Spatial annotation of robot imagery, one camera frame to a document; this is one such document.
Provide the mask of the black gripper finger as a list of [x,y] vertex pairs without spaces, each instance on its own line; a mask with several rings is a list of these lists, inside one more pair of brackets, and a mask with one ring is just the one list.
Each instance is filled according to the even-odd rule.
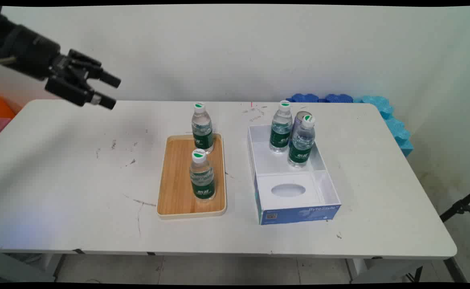
[[107,72],[100,61],[75,49],[60,55],[60,79],[68,88],[90,88],[88,80],[100,80],[118,88],[121,79]]
[[116,99],[94,90],[86,82],[72,82],[64,77],[50,77],[45,90],[80,107],[91,104],[112,110],[117,104]]

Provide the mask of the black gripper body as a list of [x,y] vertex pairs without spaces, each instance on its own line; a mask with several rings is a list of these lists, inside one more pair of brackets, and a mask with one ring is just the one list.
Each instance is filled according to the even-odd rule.
[[67,56],[60,53],[60,45],[35,33],[31,29],[16,25],[12,31],[12,69],[18,73],[44,81],[68,64]]

